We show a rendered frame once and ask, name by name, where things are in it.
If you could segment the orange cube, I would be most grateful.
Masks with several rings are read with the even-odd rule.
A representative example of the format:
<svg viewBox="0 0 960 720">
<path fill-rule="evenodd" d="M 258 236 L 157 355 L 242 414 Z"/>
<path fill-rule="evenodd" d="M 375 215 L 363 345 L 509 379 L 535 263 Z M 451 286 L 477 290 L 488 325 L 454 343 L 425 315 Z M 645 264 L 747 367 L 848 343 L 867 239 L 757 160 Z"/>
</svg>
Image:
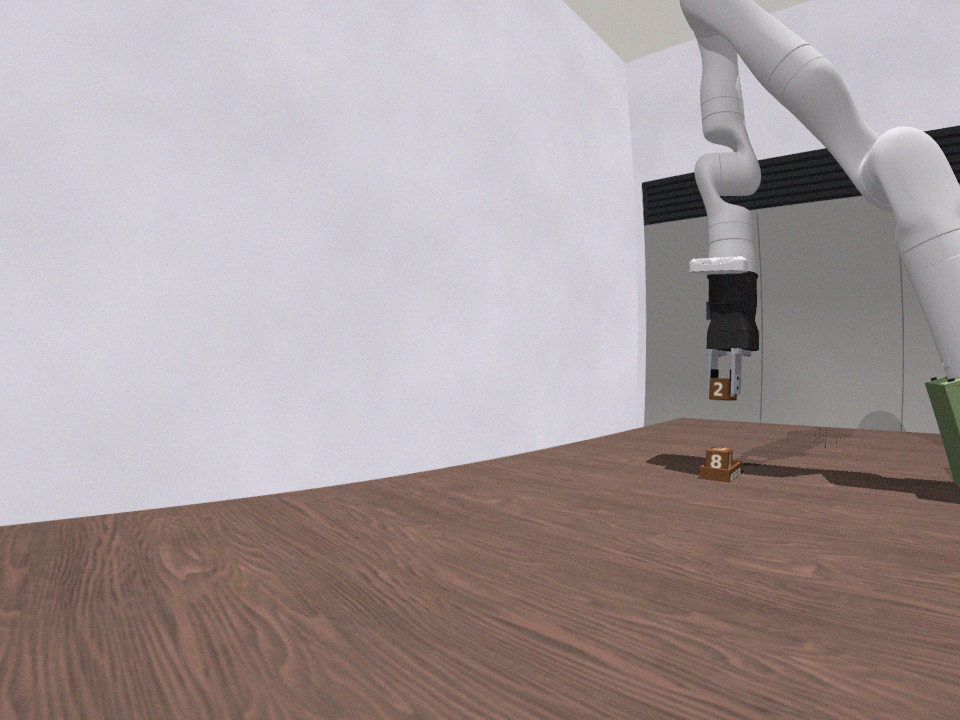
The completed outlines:
<svg viewBox="0 0 960 720">
<path fill-rule="evenodd" d="M 709 399 L 737 400 L 737 394 L 729 394 L 730 378 L 710 378 Z"/>
<path fill-rule="evenodd" d="M 705 467 L 729 469 L 732 467 L 732 448 L 711 447 L 706 450 Z"/>
</svg>

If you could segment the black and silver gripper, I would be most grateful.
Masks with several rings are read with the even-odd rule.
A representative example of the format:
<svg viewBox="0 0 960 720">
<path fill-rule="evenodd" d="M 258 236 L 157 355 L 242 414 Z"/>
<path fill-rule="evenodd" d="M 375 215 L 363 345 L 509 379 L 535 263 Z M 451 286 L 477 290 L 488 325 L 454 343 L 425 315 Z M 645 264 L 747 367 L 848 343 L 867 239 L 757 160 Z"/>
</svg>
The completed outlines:
<svg viewBox="0 0 960 720">
<path fill-rule="evenodd" d="M 741 355 L 751 356 L 751 351 L 759 350 L 754 244 L 744 239 L 714 241 L 709 245 L 708 258 L 691 260 L 689 272 L 710 274 L 706 392 L 710 390 L 710 378 L 719 376 L 718 356 L 727 356 L 727 351 L 731 351 L 729 394 L 740 394 Z"/>
</svg>

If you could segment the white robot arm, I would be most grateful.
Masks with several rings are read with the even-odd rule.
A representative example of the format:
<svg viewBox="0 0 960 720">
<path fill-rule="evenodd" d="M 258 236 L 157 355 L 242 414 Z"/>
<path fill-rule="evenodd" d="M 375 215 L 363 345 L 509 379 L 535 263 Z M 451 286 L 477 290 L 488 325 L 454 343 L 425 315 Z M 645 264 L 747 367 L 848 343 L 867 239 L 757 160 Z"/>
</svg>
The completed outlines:
<svg viewBox="0 0 960 720">
<path fill-rule="evenodd" d="M 753 0 L 679 1 L 702 58 L 703 135 L 734 151 L 707 153 L 695 164 L 709 245 L 722 239 L 754 244 L 751 212 L 720 197 L 752 195 L 761 182 L 745 125 L 738 53 L 862 196 L 894 212 L 894 242 L 947 379 L 960 377 L 960 185 L 939 145 L 912 127 L 878 136 L 832 63 Z"/>
</svg>

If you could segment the orange open tray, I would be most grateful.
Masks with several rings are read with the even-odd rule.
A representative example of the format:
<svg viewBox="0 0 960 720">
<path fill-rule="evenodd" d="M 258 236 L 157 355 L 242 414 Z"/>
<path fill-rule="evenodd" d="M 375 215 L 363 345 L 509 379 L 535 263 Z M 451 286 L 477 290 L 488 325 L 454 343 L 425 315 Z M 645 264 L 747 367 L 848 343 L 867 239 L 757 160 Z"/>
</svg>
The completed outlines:
<svg viewBox="0 0 960 720">
<path fill-rule="evenodd" d="M 721 482 L 730 482 L 742 471 L 742 461 L 732 461 L 732 467 L 729 469 L 719 469 L 700 466 L 699 479 L 714 480 Z"/>
</svg>

